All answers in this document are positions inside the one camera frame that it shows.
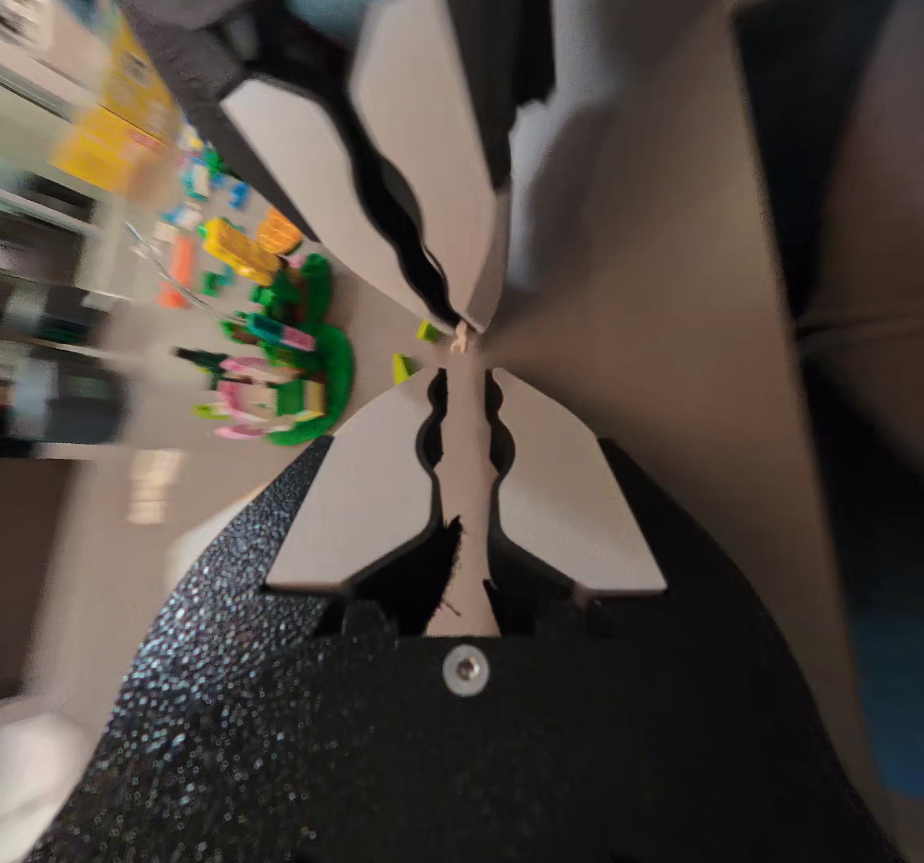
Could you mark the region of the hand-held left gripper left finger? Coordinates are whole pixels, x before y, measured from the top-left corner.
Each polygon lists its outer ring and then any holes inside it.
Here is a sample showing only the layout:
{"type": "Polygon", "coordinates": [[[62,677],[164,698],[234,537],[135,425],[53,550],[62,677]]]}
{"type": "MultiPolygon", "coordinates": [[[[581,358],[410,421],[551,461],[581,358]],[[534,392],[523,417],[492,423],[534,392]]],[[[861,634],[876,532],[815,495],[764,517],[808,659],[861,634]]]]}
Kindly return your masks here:
{"type": "Polygon", "coordinates": [[[461,537],[436,474],[447,402],[445,368],[421,371],[334,434],[265,579],[269,592],[343,610],[375,603],[399,633],[425,633],[461,537]]]}

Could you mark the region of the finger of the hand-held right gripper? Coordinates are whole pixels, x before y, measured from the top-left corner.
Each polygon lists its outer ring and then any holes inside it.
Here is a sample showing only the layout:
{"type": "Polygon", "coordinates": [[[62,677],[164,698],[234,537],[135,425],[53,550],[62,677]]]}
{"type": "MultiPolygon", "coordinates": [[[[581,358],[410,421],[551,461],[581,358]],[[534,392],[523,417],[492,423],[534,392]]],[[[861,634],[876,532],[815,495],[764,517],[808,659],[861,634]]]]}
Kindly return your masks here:
{"type": "Polygon", "coordinates": [[[414,284],[400,245],[373,219],[352,154],[323,104],[251,78],[226,95],[221,108],[335,259],[413,315],[456,323],[441,276],[414,284]]]}
{"type": "Polygon", "coordinates": [[[448,302],[484,334],[509,257],[510,186],[492,187],[447,0],[368,7],[348,82],[376,150],[403,176],[448,302]]]}

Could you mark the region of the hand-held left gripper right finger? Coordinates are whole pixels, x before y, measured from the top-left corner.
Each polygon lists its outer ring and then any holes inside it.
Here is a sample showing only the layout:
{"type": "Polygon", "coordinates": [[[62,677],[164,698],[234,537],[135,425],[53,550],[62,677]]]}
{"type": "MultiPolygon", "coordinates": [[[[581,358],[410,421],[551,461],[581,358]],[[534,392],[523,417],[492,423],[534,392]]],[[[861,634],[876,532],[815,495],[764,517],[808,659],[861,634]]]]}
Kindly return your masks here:
{"type": "Polygon", "coordinates": [[[668,584],[595,432],[512,372],[485,372],[495,470],[484,587],[500,628],[668,584]]]}

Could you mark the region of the pile of loose lego bricks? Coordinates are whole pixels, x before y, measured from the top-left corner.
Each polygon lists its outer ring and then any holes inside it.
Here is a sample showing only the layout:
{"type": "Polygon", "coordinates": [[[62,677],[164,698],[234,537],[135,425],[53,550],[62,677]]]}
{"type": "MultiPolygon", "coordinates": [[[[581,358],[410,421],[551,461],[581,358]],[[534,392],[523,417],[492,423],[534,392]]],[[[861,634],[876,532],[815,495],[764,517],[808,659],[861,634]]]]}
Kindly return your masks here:
{"type": "Polygon", "coordinates": [[[190,232],[223,212],[248,210],[251,187],[232,172],[211,141],[185,121],[178,143],[179,195],[160,214],[162,224],[190,232]]]}

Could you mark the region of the green lego flower model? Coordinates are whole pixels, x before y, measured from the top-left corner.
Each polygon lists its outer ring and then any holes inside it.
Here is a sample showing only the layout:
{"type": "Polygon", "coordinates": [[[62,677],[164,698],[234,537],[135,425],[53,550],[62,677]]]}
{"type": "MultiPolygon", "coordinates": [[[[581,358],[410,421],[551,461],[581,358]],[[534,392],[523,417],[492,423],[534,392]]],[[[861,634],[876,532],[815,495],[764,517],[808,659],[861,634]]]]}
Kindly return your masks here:
{"type": "MultiPolygon", "coordinates": [[[[172,240],[184,231],[160,222],[154,238],[144,239],[124,226],[167,279],[172,240]]],[[[303,253],[301,231],[274,208],[255,238],[224,217],[204,222],[198,234],[234,280],[218,297],[191,291],[190,302],[215,316],[235,350],[172,348],[206,379],[211,399],[195,407],[196,416],[213,421],[214,433],[228,440],[315,441],[344,414],[355,376],[349,338],[326,319],[334,292],[329,260],[303,253]]]]}

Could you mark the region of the yellow lego box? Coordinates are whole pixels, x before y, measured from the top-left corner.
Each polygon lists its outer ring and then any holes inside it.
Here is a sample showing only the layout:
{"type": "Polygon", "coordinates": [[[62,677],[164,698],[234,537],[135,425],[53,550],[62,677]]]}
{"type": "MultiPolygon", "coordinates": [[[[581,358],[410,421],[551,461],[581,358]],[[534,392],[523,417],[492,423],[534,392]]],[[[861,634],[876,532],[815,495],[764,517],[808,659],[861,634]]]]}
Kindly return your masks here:
{"type": "Polygon", "coordinates": [[[160,157],[181,126],[179,107],[128,21],[115,12],[109,44],[89,103],[55,146],[52,166],[114,195],[160,157]]]}

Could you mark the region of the orange brick separator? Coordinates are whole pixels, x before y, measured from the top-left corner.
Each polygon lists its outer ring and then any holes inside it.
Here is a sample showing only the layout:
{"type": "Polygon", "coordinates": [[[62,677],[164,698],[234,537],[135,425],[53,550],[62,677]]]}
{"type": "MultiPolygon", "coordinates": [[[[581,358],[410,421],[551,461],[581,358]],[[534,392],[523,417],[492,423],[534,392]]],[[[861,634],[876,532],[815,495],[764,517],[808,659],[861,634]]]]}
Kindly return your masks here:
{"type": "Polygon", "coordinates": [[[179,310],[190,306],[190,294],[195,271],[196,247],[189,233],[177,233],[172,240],[167,279],[164,279],[158,304],[165,309],[179,310]]]}

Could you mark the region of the blue cloth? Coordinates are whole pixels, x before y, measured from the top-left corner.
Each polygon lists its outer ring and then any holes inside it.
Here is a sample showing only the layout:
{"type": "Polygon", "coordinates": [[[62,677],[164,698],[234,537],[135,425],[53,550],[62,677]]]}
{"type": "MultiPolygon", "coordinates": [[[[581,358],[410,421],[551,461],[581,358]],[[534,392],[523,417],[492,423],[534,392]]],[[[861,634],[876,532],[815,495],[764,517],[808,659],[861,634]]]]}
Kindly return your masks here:
{"type": "Polygon", "coordinates": [[[851,608],[860,699],[884,785],[923,800],[922,578],[887,576],[851,608]]]}

